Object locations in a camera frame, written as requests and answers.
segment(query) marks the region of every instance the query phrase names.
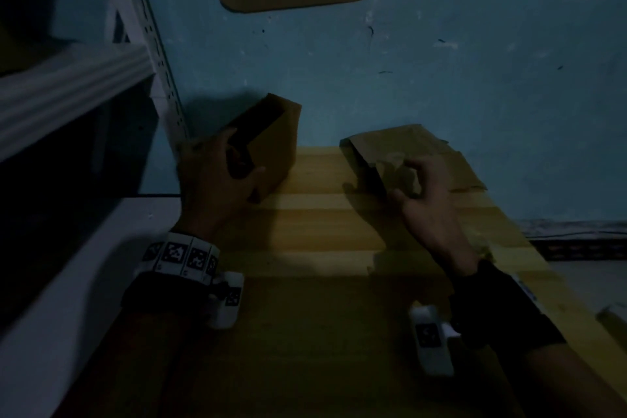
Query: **person's right hand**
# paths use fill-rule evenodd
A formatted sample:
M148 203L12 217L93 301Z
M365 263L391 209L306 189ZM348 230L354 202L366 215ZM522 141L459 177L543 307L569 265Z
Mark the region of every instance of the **person's right hand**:
M421 197L411 199L398 188L391 190L388 197L399 208L407 230L447 274L474 274L480 258L459 225L442 157L415 157L404 163L416 170L422 187Z

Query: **wristband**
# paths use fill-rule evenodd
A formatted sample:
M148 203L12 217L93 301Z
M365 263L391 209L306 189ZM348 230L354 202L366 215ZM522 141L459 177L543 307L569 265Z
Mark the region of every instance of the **wristband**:
M206 241L169 232L147 248L121 306L151 313L198 314L211 290L219 253Z
M450 297L452 326L472 348L490 345L501 356L520 357L545 345L566 343L528 293L492 263L479 262L476 274L459 278Z

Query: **wooden table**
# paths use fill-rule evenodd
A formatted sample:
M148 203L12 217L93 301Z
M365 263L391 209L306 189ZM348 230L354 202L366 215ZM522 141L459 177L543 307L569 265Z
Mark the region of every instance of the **wooden table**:
M278 191L227 226L222 268L246 275L239 320L197 334L164 396L165 415L520 415L495 356L450 343L455 378L422 373L407 309L450 313L448 280L350 149L299 148ZM627 357L482 191L453 193L499 268L533 290L569 343L623 396Z

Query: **wall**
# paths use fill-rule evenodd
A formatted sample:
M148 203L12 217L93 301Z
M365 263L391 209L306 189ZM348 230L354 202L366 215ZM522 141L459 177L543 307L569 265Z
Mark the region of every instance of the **wall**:
M419 122L464 152L513 218L625 217L627 0L363 0L248 15L218 0L151 4L197 133L270 91L302 103L301 145ZM142 191L177 191L161 131Z

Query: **person's left hand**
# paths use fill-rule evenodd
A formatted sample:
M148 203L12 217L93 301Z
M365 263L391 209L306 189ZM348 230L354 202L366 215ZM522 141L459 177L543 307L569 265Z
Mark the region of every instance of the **person's left hand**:
M181 217L174 231L212 242L215 232L246 206L265 168L257 167L240 180L231 177L226 150L235 131L179 146Z

